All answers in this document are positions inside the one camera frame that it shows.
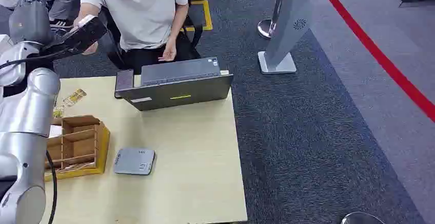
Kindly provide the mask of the person's left hand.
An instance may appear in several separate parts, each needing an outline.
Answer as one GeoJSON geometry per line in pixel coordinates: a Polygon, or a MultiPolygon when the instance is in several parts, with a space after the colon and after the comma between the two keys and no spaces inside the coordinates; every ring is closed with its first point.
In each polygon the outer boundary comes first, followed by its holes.
{"type": "Polygon", "coordinates": [[[158,58],[158,61],[160,62],[171,62],[174,61],[176,57],[176,39],[175,38],[169,38],[165,50],[161,57],[158,58]]]}

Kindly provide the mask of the person's right hand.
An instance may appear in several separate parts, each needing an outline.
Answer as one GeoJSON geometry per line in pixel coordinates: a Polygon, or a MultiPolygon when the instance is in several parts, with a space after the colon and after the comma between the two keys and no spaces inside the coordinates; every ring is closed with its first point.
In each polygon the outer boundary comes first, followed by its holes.
{"type": "Polygon", "coordinates": [[[86,49],[82,54],[83,55],[90,55],[97,51],[98,48],[98,42],[93,43],[88,49],[86,49]]]}

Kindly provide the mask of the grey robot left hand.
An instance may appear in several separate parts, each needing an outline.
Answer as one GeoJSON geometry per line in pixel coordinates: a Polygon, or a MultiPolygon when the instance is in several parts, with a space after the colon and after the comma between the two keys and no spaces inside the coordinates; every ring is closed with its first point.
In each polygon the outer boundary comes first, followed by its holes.
{"type": "Polygon", "coordinates": [[[45,0],[20,0],[9,17],[13,46],[3,53],[8,64],[26,61],[53,61],[83,53],[103,37],[107,28],[93,15],[85,16],[78,26],[58,35],[50,27],[45,0]]]}

